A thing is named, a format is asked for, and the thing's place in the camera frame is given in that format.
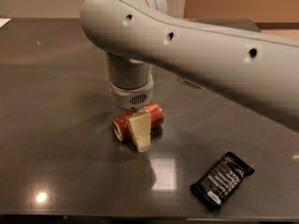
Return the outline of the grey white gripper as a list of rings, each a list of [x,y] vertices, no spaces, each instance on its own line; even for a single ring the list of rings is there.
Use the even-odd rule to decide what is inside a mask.
[[[137,110],[127,124],[139,152],[150,148],[151,116],[143,108],[152,100],[152,66],[134,59],[106,54],[109,87],[117,105],[123,110]]]

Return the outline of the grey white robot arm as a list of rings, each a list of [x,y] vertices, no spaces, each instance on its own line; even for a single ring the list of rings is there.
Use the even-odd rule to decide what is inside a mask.
[[[183,21],[166,0],[85,0],[81,27],[107,54],[109,87],[124,110],[152,98],[152,66],[299,127],[299,41]]]

